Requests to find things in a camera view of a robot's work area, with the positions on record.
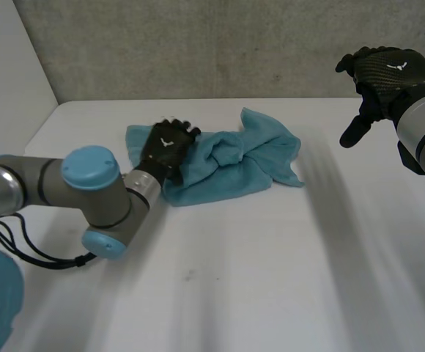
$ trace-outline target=white tabletop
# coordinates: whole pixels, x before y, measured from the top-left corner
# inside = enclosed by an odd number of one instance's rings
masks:
[[[301,126],[320,129],[370,234],[363,242],[375,280],[361,286],[332,264],[333,255],[347,258],[352,273],[366,277],[363,259],[351,257],[353,244],[336,254],[325,247],[305,188],[274,184],[186,208],[161,202],[119,262],[63,272],[22,265],[25,306],[5,351],[425,351],[425,177],[402,166],[389,122],[375,124],[350,150],[339,146],[359,104],[228,99],[58,107],[26,154],[64,158],[99,144],[123,172],[130,169],[126,127],[161,117],[189,120],[203,131],[237,130],[245,106],[298,136]],[[62,257],[85,252],[86,222],[78,210],[23,213],[42,249]],[[348,300],[359,309],[345,309]]]

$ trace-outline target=crumpled towel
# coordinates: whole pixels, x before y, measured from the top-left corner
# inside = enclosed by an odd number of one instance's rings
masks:
[[[203,132],[180,167],[183,186],[167,180],[163,195],[174,206],[196,205],[263,191],[274,181],[302,187],[291,170],[300,140],[278,120],[244,108],[239,132]],[[126,146],[133,167],[151,126],[128,126]]]

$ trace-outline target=robotic hand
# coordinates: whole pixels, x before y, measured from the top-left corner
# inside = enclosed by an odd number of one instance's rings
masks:
[[[425,175],[425,58],[410,49],[364,47],[341,59],[336,72],[343,71],[353,78],[363,102],[341,146],[354,146],[373,122],[391,120],[402,163]]]
[[[21,252],[10,228],[0,221],[10,235],[8,239],[0,232],[1,244],[22,260],[53,270],[82,266],[96,256],[120,258],[157,201],[164,180],[181,183],[180,165],[201,133],[198,128],[189,131],[189,127],[189,122],[178,120],[155,124],[141,163],[124,178],[113,154],[104,147],[74,150],[65,159],[0,155],[0,216],[18,217],[24,239],[46,260]],[[41,252],[29,240],[22,215],[15,213],[27,205],[81,209],[89,223],[82,236],[89,253],[64,260]],[[22,274],[14,260],[0,251],[0,349],[22,304]]]

